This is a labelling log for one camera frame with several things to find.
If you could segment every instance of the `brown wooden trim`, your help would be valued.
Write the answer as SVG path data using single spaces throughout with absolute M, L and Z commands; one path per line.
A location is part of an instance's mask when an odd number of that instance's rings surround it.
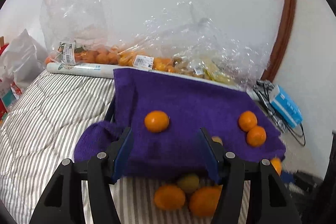
M 0 37 L 0 49 L 5 45 L 5 41 L 3 37 Z
M 273 46 L 273 50 L 269 60 L 269 66 L 267 70 L 264 71 L 261 77 L 262 80 L 267 79 L 273 81 L 278 72 L 292 32 L 295 6 L 296 0 L 285 0 L 283 3 L 278 36 Z

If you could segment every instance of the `striped bedding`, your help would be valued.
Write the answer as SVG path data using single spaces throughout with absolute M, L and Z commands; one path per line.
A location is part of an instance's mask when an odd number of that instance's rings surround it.
M 15 104 L 0 129 L 0 199 L 17 223 L 29 223 L 53 172 L 62 159 L 73 159 L 81 134 L 104 118 L 114 92 L 112 79 L 44 71 Z M 210 223 L 193 218 L 186 206 L 176 212 L 155 208 L 152 197 L 162 183 L 122 178 L 111 185 L 121 223 Z M 86 182 L 82 188 L 86 223 L 93 223 Z M 248 193 L 246 182 L 239 223 L 245 222 Z

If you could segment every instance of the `tissue box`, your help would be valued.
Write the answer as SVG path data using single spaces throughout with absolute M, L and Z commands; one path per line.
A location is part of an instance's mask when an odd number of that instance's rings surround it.
M 283 116 L 291 128 L 296 127 L 302 122 L 302 114 L 298 106 L 281 86 L 276 85 L 271 91 L 269 102 Z

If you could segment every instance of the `yellow fruit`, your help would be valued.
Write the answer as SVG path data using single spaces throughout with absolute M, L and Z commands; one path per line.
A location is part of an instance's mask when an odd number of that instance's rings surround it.
M 161 210 L 181 209 L 185 203 L 185 193 L 173 184 L 166 184 L 156 190 L 154 203 Z
M 136 58 L 136 56 L 131 56 L 131 58 L 127 62 L 127 66 L 133 67 L 133 63 L 134 63 L 135 58 Z
M 168 128 L 169 117 L 163 111 L 155 110 L 147 114 L 144 123 L 148 131 L 159 133 Z
M 266 131 L 263 127 L 256 126 L 246 135 L 246 142 L 253 147 L 260 147 L 266 141 Z
M 281 160 L 279 158 L 273 158 L 270 160 L 270 162 L 273 165 L 275 171 L 278 173 L 278 175 L 280 175 L 282 171 Z
M 127 66 L 129 57 L 121 57 L 118 61 L 119 66 Z
M 159 70 L 159 71 L 166 71 L 167 70 L 167 66 L 163 63 L 158 64 L 157 66 L 155 66 L 154 68 L 155 70 Z
M 198 217 L 213 216 L 216 211 L 220 196 L 220 187 L 202 187 L 193 193 L 193 195 L 190 197 L 189 209 L 193 215 Z
M 196 174 L 189 174 L 180 178 L 176 184 L 180 187 L 186 194 L 192 194 L 198 189 L 200 179 Z
M 249 132 L 257 125 L 257 117 L 251 111 L 246 111 L 239 116 L 238 124 L 242 131 Z
M 124 51 L 120 53 L 121 57 L 131 57 L 131 56 L 136 56 L 137 53 L 135 51 Z
M 167 66 L 173 66 L 174 60 L 172 60 L 171 58 L 162 58 L 161 63 Z
M 214 142 L 220 143 L 221 145 L 223 145 L 223 141 L 221 138 L 217 137 L 217 136 L 213 136 L 211 138 Z
M 154 58 L 154 60 L 153 60 L 153 68 L 154 68 L 156 65 L 161 64 L 161 63 L 162 63 L 162 58 L 160 58 L 160 57 L 156 57 L 156 58 Z
M 167 66 L 167 72 L 171 72 L 171 73 L 174 73 L 176 72 L 175 68 L 173 66 Z

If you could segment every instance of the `screw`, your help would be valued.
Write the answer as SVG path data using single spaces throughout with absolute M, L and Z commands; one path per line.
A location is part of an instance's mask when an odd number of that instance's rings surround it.
M 235 153 L 233 153 L 233 152 L 226 152 L 226 153 L 225 153 L 225 156 L 226 156 L 228 159 L 233 159 L 236 155 L 235 155 Z
M 62 160 L 62 164 L 64 166 L 68 165 L 69 163 L 70 163 L 70 159 L 64 159 L 64 160 Z
M 270 165 L 270 164 L 271 164 L 271 163 L 269 162 L 268 159 L 262 159 L 262 160 L 261 160 L 261 163 L 262 163 L 263 165 Z
M 105 152 L 99 152 L 98 154 L 97 154 L 97 158 L 99 158 L 99 159 L 103 159 L 103 158 L 105 158 L 106 157 L 106 153 Z

